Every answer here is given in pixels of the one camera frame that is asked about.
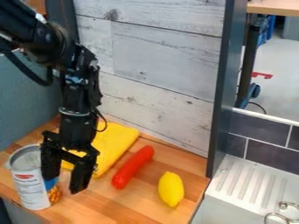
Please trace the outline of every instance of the metal pole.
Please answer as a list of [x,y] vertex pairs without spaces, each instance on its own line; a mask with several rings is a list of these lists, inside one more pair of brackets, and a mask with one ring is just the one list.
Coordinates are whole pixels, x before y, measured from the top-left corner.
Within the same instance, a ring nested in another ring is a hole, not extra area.
[[251,24],[247,35],[247,45],[243,59],[243,67],[240,76],[240,84],[236,108],[239,108],[242,102],[248,97],[251,75],[254,70],[255,54],[260,35],[260,25]]

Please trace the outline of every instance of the tin can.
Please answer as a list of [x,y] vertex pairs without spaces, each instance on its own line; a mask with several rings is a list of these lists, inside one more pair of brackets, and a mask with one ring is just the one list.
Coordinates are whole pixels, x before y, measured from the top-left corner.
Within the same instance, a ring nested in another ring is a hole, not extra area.
[[42,177],[40,154],[38,145],[31,144],[10,155],[6,163],[22,205],[31,210],[48,208],[61,197],[58,178],[44,181]]

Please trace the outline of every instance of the red object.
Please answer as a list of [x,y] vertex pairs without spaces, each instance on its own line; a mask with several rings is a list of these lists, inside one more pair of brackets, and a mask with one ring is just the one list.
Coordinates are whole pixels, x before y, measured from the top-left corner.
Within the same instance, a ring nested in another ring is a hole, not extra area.
[[254,72],[252,76],[253,76],[254,78],[256,78],[256,77],[258,77],[258,76],[264,76],[264,79],[265,79],[265,80],[269,80],[269,79],[271,79],[271,78],[273,77],[273,75],[270,74],[270,73],[256,73],[256,72]]
[[16,177],[19,179],[30,179],[30,178],[33,178],[33,175],[16,174]]
[[154,156],[154,149],[151,146],[144,146],[113,176],[112,185],[116,189],[124,188],[133,175]]

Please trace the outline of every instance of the gray tile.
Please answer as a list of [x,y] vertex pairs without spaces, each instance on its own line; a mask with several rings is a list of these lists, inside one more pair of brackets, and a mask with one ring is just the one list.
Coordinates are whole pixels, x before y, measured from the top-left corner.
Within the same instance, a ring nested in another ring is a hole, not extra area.
[[244,157],[246,138],[229,134],[227,136],[226,153],[238,158]]
[[299,127],[293,126],[288,148],[299,151]]
[[233,112],[230,132],[267,143],[285,146],[289,133],[289,125]]
[[299,174],[299,152],[249,140],[246,159]]

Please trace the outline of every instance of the yellow cloth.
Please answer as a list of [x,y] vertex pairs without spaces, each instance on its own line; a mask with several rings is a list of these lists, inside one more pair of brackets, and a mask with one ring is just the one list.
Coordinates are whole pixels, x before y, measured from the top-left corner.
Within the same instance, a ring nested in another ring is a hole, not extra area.
[[[102,126],[103,123],[99,125],[98,129],[100,130]],[[97,158],[98,169],[94,171],[94,178],[100,177],[101,174],[109,169],[138,136],[138,130],[113,122],[108,123],[108,127],[104,132],[97,132],[92,145],[101,154]],[[70,152],[79,157],[86,155],[85,152],[76,150],[70,150]],[[73,164],[62,161],[62,168],[72,170]]]

